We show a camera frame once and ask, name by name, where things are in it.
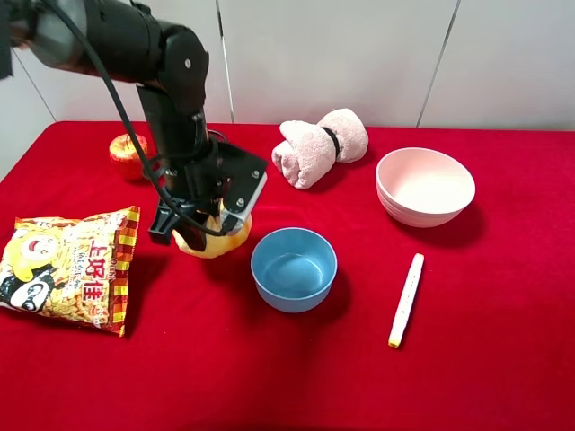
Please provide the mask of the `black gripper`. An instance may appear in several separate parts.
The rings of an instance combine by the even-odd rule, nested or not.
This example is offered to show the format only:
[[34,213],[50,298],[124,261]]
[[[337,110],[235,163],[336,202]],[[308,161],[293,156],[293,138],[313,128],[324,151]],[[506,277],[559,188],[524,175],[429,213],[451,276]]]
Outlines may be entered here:
[[[197,160],[181,154],[164,157],[164,193],[167,198],[159,201],[154,220],[147,230],[153,243],[169,245],[173,230],[180,224],[181,217],[170,209],[168,202],[181,211],[191,208],[210,214],[234,212],[227,198],[234,176],[233,159],[231,154]],[[195,213],[191,218],[206,227],[209,215]],[[183,225],[183,240],[192,251],[204,251],[207,246],[206,234],[195,225]]]

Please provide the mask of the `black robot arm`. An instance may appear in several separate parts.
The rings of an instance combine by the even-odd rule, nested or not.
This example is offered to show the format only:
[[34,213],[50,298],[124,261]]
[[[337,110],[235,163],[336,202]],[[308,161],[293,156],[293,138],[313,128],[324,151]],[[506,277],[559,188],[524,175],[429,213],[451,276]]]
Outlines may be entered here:
[[160,201],[154,242],[177,239],[192,251],[229,233],[222,219],[231,146],[207,129],[209,55],[186,26],[157,20],[141,3],[4,1],[2,48],[29,48],[45,66],[100,77],[120,114],[116,83],[133,83],[156,157],[142,157]]

